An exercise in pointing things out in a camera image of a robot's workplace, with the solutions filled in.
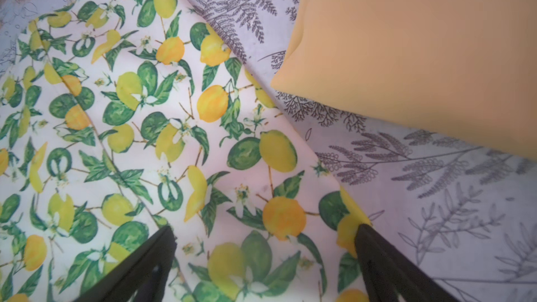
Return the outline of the lemon print skirt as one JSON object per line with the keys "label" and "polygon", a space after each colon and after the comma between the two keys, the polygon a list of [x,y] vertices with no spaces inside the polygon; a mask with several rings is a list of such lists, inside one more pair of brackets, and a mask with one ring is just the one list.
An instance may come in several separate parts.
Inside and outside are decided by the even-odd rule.
{"label": "lemon print skirt", "polygon": [[187,0],[71,0],[1,77],[1,300],[72,301],[163,227],[165,301],[366,301],[348,199]]}

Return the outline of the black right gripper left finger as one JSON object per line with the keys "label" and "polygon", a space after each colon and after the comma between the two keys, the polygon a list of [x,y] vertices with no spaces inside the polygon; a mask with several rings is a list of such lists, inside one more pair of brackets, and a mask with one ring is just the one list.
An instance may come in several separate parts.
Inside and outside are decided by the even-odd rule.
{"label": "black right gripper left finger", "polygon": [[162,227],[77,301],[162,301],[176,248],[172,228]]}

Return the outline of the yellow skirt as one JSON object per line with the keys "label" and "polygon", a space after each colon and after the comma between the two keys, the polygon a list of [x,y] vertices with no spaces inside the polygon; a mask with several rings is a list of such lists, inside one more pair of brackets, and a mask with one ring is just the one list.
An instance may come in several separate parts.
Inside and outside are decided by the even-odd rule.
{"label": "yellow skirt", "polygon": [[536,159],[536,0],[301,0],[271,86]]}

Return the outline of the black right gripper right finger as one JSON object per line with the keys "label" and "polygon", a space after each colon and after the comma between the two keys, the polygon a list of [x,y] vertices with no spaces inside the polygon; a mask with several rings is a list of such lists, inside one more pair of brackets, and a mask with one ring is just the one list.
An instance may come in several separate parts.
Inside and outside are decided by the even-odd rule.
{"label": "black right gripper right finger", "polygon": [[355,250],[370,301],[456,300],[369,225],[359,225]]}

